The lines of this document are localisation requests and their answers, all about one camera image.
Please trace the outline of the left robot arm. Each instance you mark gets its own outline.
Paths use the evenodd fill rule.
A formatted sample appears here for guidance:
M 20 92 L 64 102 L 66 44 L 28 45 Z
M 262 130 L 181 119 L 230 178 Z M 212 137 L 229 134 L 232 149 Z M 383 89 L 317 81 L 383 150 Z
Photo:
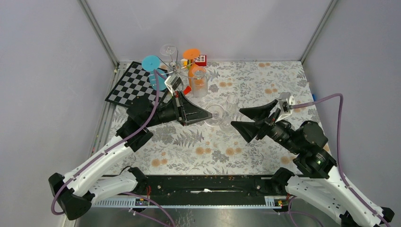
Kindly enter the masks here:
M 138 96 L 131 101 L 127 114 L 116 135 L 93 156 L 65 174 L 54 173 L 49 177 L 53 214 L 76 220 L 98 201 L 123 192 L 142 194 L 147 187 L 146 177 L 136 167 L 108 180 L 100 178 L 153 137 L 149 127 L 172 121 L 188 126 L 212 118 L 212 113 L 193 104 L 183 92 L 175 92 L 166 103 Z

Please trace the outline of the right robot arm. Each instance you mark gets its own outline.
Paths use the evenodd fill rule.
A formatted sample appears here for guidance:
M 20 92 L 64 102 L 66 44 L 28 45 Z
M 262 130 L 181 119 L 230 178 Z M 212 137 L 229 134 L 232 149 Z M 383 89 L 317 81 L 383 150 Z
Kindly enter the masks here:
M 269 137 L 296 155 L 294 164 L 299 177 L 280 168 L 272 177 L 274 193 L 294 195 L 324 212 L 343 227 L 377 227 L 390 224 L 394 212 L 370 201 L 343 174 L 339 163 L 324 146 L 328 139 L 317 122 L 305 121 L 296 130 L 285 118 L 296 108 L 292 97 L 267 105 L 242 108 L 249 122 L 232 121 L 231 125 L 250 142 Z

